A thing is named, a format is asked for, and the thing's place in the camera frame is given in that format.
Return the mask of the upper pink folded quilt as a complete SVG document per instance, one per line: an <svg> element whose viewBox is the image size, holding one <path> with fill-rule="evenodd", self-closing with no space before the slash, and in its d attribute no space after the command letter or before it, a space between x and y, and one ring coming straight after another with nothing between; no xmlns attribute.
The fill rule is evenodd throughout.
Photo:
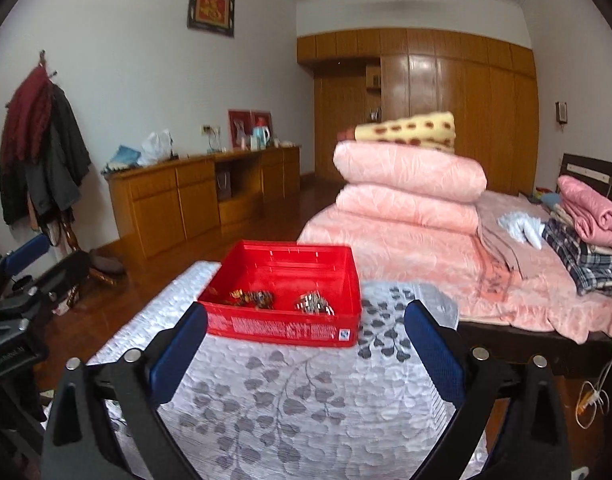
<svg viewBox="0 0 612 480"><path fill-rule="evenodd" d="M488 181L476 160L401 144L344 141L333 162L352 184L375 184L442 200L475 203Z"/></svg>

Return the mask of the wooden door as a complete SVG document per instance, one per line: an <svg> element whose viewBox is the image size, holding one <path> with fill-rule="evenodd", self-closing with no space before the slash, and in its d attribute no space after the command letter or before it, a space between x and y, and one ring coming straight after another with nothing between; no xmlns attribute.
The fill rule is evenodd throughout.
<svg viewBox="0 0 612 480"><path fill-rule="evenodd" d="M337 135L365 120L363 65L324 66L315 73L315 177L342 181L333 162Z"/></svg>

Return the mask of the wooden coat stand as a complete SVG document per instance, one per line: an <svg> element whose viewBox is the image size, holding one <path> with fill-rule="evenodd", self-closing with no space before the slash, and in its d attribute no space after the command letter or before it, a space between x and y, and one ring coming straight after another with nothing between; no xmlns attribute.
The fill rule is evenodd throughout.
<svg viewBox="0 0 612 480"><path fill-rule="evenodd" d="M46 60L46 51L39 51L39 61L38 64L44 68L45 72L48 72L47 68L47 60ZM81 252L82 248L79 246L77 236L73 230L72 222L71 222L71 214L67 214L66 212L62 212L61 218L59 221L60 228L65 235L66 243L69 248L73 252ZM90 278L96 280L100 283L103 283L106 286L114 287L118 284L115 278L109 276L108 274L103 273L102 271L96 269L92 265L92 260L89 260L89 275Z"/></svg>

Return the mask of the wall switch panel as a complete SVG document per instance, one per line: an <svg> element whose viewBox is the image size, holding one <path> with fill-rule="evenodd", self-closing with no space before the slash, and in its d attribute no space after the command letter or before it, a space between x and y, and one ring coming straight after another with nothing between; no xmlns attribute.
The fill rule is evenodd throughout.
<svg viewBox="0 0 612 480"><path fill-rule="evenodd" d="M560 125L568 124L568 107L566 102L558 101L555 103L555 115L556 122Z"/></svg>

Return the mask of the white plastic bag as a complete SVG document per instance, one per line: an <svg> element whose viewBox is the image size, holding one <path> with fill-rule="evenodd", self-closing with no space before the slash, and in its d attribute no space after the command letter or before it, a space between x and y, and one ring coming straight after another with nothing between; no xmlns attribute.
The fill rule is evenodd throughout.
<svg viewBox="0 0 612 480"><path fill-rule="evenodd" d="M170 132L165 129L161 132L152 132L141 144L140 156L137 164L147 167L167 162L173 156L173 142Z"/></svg>

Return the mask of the plaid folded shirt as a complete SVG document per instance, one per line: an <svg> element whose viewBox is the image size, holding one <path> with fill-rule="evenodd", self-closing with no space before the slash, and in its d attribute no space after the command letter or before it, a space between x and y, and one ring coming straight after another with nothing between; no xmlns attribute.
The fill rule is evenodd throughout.
<svg viewBox="0 0 612 480"><path fill-rule="evenodd" d="M579 296L597 292L612 298L612 254L598 252L554 218L545 223L542 238L562 261Z"/></svg>

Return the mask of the white crumpled cloth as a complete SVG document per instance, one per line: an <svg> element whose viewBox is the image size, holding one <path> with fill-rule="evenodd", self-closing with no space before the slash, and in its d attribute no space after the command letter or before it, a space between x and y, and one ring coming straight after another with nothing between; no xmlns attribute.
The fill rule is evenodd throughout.
<svg viewBox="0 0 612 480"><path fill-rule="evenodd" d="M515 242L529 244L534 249L542 248L542 233L545 224L539 218L524 211L511 211L498 218L499 227L504 229Z"/></svg>

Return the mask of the red picture frame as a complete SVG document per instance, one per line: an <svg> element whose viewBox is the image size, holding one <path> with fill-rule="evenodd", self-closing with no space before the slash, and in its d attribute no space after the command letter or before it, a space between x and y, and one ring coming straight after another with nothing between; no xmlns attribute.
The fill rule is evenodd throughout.
<svg viewBox="0 0 612 480"><path fill-rule="evenodd" d="M245 150L251 137L251 112L249 110L228 110L229 130L232 147Z"/></svg>
<svg viewBox="0 0 612 480"><path fill-rule="evenodd" d="M268 146L272 139L272 118L270 112L253 110L251 112L253 121L253 136L260 146Z"/></svg>

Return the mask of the red plastic box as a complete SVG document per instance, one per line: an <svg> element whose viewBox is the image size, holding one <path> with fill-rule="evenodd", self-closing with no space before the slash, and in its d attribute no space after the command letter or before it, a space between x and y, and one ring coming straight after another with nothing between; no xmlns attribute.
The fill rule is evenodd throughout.
<svg viewBox="0 0 612 480"><path fill-rule="evenodd" d="M319 292L335 315L300 313L295 304ZM208 333L289 346L351 348L362 315L360 285L348 246L241 240L197 296Z"/></svg>

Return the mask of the red picture frame right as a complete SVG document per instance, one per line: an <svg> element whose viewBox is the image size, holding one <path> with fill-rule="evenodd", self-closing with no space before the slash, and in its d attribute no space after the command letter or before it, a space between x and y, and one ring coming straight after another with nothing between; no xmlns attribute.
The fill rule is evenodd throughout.
<svg viewBox="0 0 612 480"><path fill-rule="evenodd" d="M251 112L253 121L253 136L260 146L268 146L272 139L272 118L270 112L253 110Z"/></svg>

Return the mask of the beige folded garment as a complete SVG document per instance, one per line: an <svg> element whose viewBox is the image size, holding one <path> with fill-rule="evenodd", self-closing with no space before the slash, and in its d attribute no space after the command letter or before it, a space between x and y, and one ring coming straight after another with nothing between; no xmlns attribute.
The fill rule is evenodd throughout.
<svg viewBox="0 0 612 480"><path fill-rule="evenodd" d="M520 244L499 227L498 218L489 208L477 208L479 219L478 236L492 257L504 263L508 270L516 271L523 280L538 276L542 270L540 258L545 255L542 248L534 249L529 244Z"/></svg>

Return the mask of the white quilted bed cover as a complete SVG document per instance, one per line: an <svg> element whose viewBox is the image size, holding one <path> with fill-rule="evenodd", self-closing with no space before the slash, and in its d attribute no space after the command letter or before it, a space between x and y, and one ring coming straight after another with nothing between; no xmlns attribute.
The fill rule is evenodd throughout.
<svg viewBox="0 0 612 480"><path fill-rule="evenodd" d="M457 326L433 285L364 281L351 348L207 336L159 416L206 479L409 478L455 411L406 335L415 299Z"/></svg>

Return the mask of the wooden wardrobe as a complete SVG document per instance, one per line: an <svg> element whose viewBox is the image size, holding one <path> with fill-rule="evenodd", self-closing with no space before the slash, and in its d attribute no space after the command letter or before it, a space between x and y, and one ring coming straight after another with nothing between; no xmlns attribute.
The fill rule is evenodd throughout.
<svg viewBox="0 0 612 480"><path fill-rule="evenodd" d="M366 28L301 36L296 57L313 81L324 66L363 65L364 122L452 113L455 151L484 167L490 190L534 188L539 98L530 49L451 30Z"/></svg>

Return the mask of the blue electric kettle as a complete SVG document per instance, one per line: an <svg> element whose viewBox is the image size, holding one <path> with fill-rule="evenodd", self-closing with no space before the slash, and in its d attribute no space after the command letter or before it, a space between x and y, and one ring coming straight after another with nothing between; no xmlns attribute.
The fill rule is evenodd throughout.
<svg viewBox="0 0 612 480"><path fill-rule="evenodd" d="M251 135L251 149L254 151L265 150L270 140L271 131L268 122L263 117L257 117Z"/></svg>

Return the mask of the lower pink folded quilt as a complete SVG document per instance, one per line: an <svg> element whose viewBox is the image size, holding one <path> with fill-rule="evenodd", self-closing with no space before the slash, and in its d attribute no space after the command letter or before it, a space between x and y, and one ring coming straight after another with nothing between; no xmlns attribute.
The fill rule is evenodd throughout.
<svg viewBox="0 0 612 480"><path fill-rule="evenodd" d="M349 184L339 192L336 207L347 214L375 220L424 226L474 235L479 226L476 207L375 184Z"/></svg>

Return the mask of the red picture frame left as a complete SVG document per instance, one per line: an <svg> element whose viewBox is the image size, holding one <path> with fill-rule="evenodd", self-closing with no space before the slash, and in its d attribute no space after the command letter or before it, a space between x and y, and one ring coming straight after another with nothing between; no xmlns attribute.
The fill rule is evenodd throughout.
<svg viewBox="0 0 612 480"><path fill-rule="evenodd" d="M245 150L251 137L251 112L249 110L228 110L229 130L232 147Z"/></svg>

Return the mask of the long wooden sideboard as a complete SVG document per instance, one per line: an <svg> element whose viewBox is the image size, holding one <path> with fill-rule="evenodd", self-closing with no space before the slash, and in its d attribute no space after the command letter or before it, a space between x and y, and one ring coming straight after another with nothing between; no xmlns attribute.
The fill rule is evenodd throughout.
<svg viewBox="0 0 612 480"><path fill-rule="evenodd" d="M197 155L108 178L124 254L146 261L196 237L258 218L300 191L297 145ZM217 200L216 172L231 174L232 197Z"/></svg>

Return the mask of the dark red hanging scarf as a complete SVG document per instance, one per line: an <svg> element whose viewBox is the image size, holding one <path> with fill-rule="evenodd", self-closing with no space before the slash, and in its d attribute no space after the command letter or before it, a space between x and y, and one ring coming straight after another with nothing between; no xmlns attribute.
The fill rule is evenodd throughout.
<svg viewBox="0 0 612 480"><path fill-rule="evenodd" d="M46 68L37 65L15 90L8 103L1 144L0 166L36 162L52 108L52 82Z"/></svg>

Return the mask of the pink folded quilt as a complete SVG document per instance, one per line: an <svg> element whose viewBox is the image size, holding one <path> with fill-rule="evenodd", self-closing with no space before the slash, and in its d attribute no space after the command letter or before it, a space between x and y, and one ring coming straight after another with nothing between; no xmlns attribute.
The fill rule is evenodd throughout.
<svg viewBox="0 0 612 480"><path fill-rule="evenodd" d="M339 192L336 207L347 214L375 220L424 226L474 235L479 226L476 207L375 184L349 184Z"/></svg>
<svg viewBox="0 0 612 480"><path fill-rule="evenodd" d="M442 200L475 203L488 181L476 160L401 144L344 141L333 162L352 184L375 184Z"/></svg>

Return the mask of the dark wooden headboard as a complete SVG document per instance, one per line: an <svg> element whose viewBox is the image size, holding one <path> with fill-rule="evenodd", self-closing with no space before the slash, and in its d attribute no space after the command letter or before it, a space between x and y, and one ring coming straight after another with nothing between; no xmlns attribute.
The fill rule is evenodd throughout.
<svg viewBox="0 0 612 480"><path fill-rule="evenodd" d="M612 162L566 153L560 163L560 175L574 177L603 196L612 196Z"/></svg>

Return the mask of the wall power socket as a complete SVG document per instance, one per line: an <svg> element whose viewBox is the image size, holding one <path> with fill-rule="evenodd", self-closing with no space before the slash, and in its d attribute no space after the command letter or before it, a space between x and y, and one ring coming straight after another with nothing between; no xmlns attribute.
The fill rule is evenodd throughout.
<svg viewBox="0 0 612 480"><path fill-rule="evenodd" d="M205 136L218 136L220 128L218 126L204 125L202 127L202 133L205 134Z"/></svg>

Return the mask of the giraffe print blanket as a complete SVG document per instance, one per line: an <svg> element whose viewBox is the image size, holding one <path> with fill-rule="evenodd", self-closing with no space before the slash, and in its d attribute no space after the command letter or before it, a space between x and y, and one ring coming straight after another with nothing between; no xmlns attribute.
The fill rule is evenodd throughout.
<svg viewBox="0 0 612 480"><path fill-rule="evenodd" d="M408 118L370 122L337 134L338 142L383 142L455 152L455 116L450 112L414 115Z"/></svg>

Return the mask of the pink bed sheet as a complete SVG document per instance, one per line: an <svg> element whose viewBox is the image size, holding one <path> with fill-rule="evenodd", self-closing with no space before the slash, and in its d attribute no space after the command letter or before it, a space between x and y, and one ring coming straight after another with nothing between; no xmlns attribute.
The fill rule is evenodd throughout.
<svg viewBox="0 0 612 480"><path fill-rule="evenodd" d="M362 280L432 284L458 305L466 322L556 332L577 344L594 332L612 336L612 298L578 295L550 247L529 249L537 274L522 278L475 234L360 216L335 205L312 217L298 240L350 247Z"/></svg>

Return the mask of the blue folded cloth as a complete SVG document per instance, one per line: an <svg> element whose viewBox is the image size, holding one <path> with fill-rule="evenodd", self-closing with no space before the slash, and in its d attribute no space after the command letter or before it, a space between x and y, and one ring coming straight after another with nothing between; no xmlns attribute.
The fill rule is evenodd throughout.
<svg viewBox="0 0 612 480"><path fill-rule="evenodd" d="M114 156L105 164L101 170L102 176L107 174L115 174L130 169L135 169L139 166L141 153L134 148L120 145Z"/></svg>

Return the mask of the framed wall picture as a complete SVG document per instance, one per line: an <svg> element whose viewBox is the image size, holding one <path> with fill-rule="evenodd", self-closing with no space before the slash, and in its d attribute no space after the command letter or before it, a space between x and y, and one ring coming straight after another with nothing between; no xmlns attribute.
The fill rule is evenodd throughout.
<svg viewBox="0 0 612 480"><path fill-rule="evenodd" d="M234 36L235 0L189 0L187 28Z"/></svg>

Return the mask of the grey paper bag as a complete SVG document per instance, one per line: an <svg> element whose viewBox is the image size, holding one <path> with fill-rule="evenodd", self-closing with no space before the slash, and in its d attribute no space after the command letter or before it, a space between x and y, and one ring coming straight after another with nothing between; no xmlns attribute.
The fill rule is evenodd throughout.
<svg viewBox="0 0 612 480"><path fill-rule="evenodd" d="M231 174L228 170L216 172L217 200L224 202L232 197Z"/></svg>

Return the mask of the pink folded towel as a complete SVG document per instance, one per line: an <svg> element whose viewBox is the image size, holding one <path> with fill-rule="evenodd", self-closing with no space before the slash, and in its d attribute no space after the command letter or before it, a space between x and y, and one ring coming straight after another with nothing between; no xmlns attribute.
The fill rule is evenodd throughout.
<svg viewBox="0 0 612 480"><path fill-rule="evenodd" d="M557 179L560 203L574 222L580 238L612 249L612 201L571 176Z"/></svg>

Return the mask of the dark hanging jacket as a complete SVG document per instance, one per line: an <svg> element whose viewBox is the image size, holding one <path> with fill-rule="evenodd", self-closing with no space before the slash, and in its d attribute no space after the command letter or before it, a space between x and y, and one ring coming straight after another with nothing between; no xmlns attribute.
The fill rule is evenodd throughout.
<svg viewBox="0 0 612 480"><path fill-rule="evenodd" d="M41 137L36 162L0 162L0 204L12 226L35 214L40 226L72 214L91 159L70 102L52 84L51 115Z"/></svg>

